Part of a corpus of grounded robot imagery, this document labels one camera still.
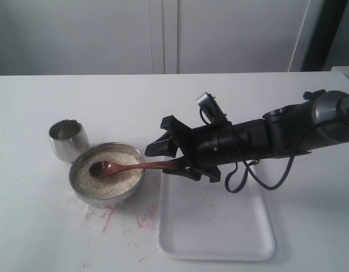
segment spoon handle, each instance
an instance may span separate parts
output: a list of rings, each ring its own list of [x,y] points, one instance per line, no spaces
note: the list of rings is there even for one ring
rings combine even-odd
[[[138,169],[138,168],[175,170],[175,169],[178,169],[178,164],[173,161],[165,161],[165,162],[153,161],[152,163],[126,165],[126,169]]]

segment wooden spoon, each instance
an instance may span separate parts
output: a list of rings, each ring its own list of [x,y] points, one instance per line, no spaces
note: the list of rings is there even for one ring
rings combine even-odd
[[[89,173],[93,177],[108,177],[110,175],[127,171],[130,169],[147,168],[147,169],[178,169],[177,163],[173,161],[154,161],[152,163],[140,163],[133,165],[122,165],[115,162],[105,160],[94,163],[89,168]]]

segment white tray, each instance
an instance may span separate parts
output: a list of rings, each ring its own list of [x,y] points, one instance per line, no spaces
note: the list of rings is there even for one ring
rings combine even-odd
[[[224,178],[192,181],[162,174],[158,247],[167,257],[193,260],[262,261],[275,251],[275,238],[262,190],[250,177],[245,188],[231,194]],[[244,168],[232,178],[239,183]]]

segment table surface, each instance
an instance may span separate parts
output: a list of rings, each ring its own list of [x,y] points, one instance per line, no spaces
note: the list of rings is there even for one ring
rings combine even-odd
[[[235,124],[322,88],[349,92],[349,81],[340,72],[0,77],[0,271],[349,271],[349,143],[297,158],[283,186],[264,192],[277,250],[236,263],[157,250],[159,172],[148,171],[122,207],[91,209],[48,139],[51,124],[76,118],[91,145],[143,151],[163,133],[164,116],[202,125],[196,98],[205,91]],[[266,160],[259,174],[271,183],[285,164]]]

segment metal bowl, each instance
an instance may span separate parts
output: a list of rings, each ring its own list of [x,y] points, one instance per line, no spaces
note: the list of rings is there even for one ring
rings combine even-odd
[[[133,196],[139,188],[142,186],[142,182],[144,179],[145,171],[143,169],[142,175],[138,182],[130,188],[128,191],[126,191],[123,194],[120,194],[115,197],[110,198],[90,198],[85,195],[83,195],[77,188],[76,188],[76,174],[78,170],[82,167],[83,162],[85,162],[87,159],[91,158],[92,156],[104,152],[104,151],[117,151],[117,152],[123,152],[130,154],[132,156],[135,156],[136,159],[138,159],[141,163],[144,163],[143,155],[133,146],[126,144],[126,143],[102,143],[98,146],[95,146],[88,151],[86,151],[83,155],[78,157],[75,162],[72,164],[69,172],[69,180],[70,185],[73,188],[75,194],[85,203],[95,207],[95,208],[108,208],[108,207],[115,207],[122,205],[124,200],[127,198]]]

